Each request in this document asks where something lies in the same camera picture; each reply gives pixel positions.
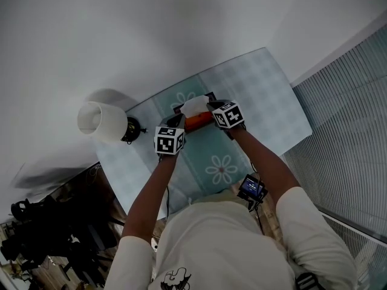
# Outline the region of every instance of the white t-shirt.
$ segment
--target white t-shirt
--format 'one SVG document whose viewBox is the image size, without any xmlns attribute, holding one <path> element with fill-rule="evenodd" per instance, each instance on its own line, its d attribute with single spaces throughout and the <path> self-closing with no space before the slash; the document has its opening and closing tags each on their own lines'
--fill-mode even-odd
<svg viewBox="0 0 387 290">
<path fill-rule="evenodd" d="M 191 205 L 167 224 L 160 238 L 153 282 L 153 249 L 128 236 L 120 241 L 105 289 L 293 289 L 288 256 L 327 288 L 354 289 L 350 252 L 300 187 L 282 195 L 276 212 L 287 252 L 261 234 L 240 204 Z"/>
</svg>

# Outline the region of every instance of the orange object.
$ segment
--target orange object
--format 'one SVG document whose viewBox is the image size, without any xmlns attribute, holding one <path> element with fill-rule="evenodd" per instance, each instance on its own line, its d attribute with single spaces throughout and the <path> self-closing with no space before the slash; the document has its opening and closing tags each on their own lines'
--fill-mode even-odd
<svg viewBox="0 0 387 290">
<path fill-rule="evenodd" d="M 204 125 L 212 122 L 212 114 L 211 112 L 204 112 L 200 113 L 199 115 L 186 118 L 186 123 L 184 125 L 185 130 L 188 131 L 193 131 L 196 129 L 199 129 L 203 127 Z"/>
</svg>

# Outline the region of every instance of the person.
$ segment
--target person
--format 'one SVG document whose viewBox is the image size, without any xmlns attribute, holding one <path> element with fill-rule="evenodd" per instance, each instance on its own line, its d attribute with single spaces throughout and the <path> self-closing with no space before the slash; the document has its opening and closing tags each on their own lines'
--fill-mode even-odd
<svg viewBox="0 0 387 290">
<path fill-rule="evenodd" d="M 354 289 L 356 267 L 348 248 L 290 169 L 245 129 L 229 132 L 276 204 L 286 249 L 262 235 L 238 201 L 198 202 L 166 224 L 151 281 L 151 238 L 178 158 L 165 156 L 130 208 L 105 288 L 294 289 L 296 277 L 309 272 L 323 287 L 319 289 Z"/>
</svg>

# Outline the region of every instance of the white flower print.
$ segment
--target white flower print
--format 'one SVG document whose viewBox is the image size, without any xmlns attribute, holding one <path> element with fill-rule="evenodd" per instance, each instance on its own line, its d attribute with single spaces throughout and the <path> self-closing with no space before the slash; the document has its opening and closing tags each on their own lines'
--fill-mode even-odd
<svg viewBox="0 0 387 290">
<path fill-rule="evenodd" d="M 176 98 L 177 98 L 178 102 L 172 103 L 171 109 L 174 109 L 174 108 L 176 108 L 176 106 L 182 105 L 182 104 L 186 103 L 188 100 L 193 99 L 195 97 L 196 97 L 196 94 L 192 91 L 187 95 L 187 98 L 185 98 L 185 96 L 182 92 L 178 92 L 176 94 Z"/>
<path fill-rule="evenodd" d="M 231 184 L 231 177 L 229 174 L 236 173 L 238 168 L 236 166 L 229 166 L 231 162 L 230 155 L 224 156 L 222 162 L 220 161 L 218 156 L 212 156 L 211 160 L 214 166 L 206 167 L 206 173 L 214 174 L 212 178 L 212 183 L 214 185 L 217 185 L 223 178 L 223 181 L 226 184 Z"/>
</svg>

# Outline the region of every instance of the table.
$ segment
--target table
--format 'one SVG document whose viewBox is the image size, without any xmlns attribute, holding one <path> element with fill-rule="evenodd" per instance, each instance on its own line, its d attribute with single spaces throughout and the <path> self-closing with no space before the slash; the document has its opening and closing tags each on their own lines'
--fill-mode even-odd
<svg viewBox="0 0 387 290">
<path fill-rule="evenodd" d="M 125 211 L 158 163 L 155 127 L 174 113 L 174 107 L 211 91 L 217 99 L 236 100 L 247 130 L 277 155 L 312 133 L 289 81 L 266 48 L 214 66 L 130 109 L 127 115 L 149 131 L 131 145 L 94 140 L 99 161 Z M 171 213 L 189 201 L 228 188 L 251 172 L 250 161 L 235 141 L 214 125 L 187 134 L 186 140 L 169 184 Z M 165 200 L 166 196 L 158 218 L 166 215 Z"/>
</svg>

